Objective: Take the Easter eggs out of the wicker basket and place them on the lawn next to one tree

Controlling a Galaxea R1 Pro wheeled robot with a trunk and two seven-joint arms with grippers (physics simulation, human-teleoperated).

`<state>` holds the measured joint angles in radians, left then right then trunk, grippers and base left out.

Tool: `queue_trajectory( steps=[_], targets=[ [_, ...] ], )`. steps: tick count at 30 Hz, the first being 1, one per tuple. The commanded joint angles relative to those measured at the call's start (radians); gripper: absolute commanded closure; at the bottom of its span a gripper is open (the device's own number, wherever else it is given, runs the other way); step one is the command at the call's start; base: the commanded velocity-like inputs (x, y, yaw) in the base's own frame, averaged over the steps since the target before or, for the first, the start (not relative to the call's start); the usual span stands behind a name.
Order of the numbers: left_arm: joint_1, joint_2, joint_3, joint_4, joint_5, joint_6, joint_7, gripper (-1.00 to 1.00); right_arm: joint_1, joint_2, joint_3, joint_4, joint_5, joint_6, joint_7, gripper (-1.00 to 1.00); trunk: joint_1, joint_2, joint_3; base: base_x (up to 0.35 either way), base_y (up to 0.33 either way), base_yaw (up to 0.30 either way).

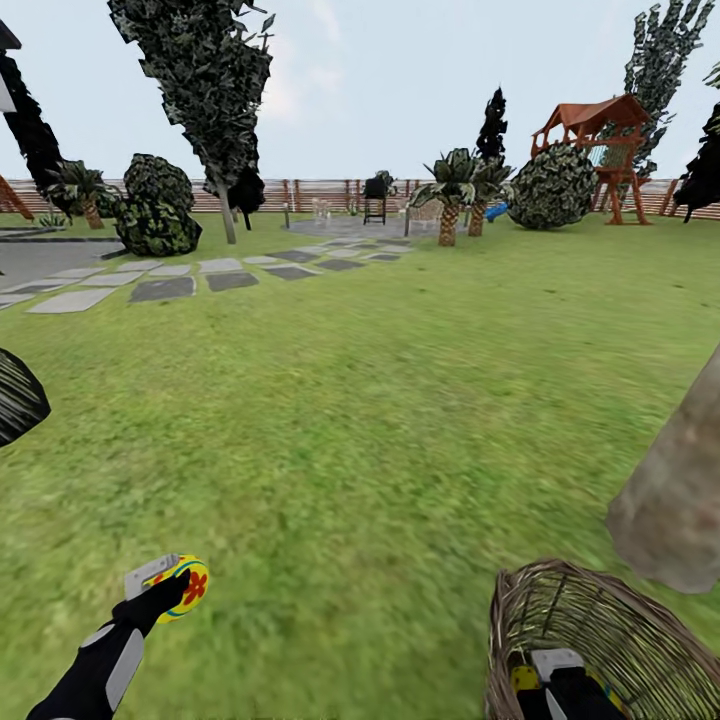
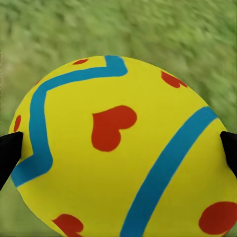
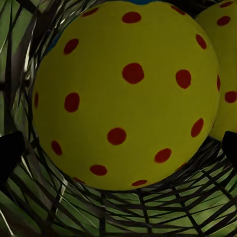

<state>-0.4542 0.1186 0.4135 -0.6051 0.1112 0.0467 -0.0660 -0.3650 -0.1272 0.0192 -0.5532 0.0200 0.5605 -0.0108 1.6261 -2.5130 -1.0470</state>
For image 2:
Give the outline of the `easter egg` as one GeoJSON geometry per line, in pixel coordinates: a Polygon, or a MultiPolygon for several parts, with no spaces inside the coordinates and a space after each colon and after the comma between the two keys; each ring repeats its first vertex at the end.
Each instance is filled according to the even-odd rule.
{"type": "Polygon", "coordinates": [[[64,237],[223,237],[237,221],[226,128],[190,87],[122,56],[92,56],[42,78],[8,134],[27,207],[64,237]]]}

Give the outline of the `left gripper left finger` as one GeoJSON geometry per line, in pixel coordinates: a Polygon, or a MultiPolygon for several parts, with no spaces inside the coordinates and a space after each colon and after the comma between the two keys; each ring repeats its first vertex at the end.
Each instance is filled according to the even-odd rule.
{"type": "Polygon", "coordinates": [[[21,131],[0,137],[0,190],[21,158],[21,131]]]}

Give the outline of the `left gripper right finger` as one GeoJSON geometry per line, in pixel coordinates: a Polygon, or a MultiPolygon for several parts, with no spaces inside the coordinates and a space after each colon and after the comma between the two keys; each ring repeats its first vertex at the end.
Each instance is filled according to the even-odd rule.
{"type": "Polygon", "coordinates": [[[222,131],[220,137],[226,153],[227,164],[237,178],[237,134],[222,131]]]}

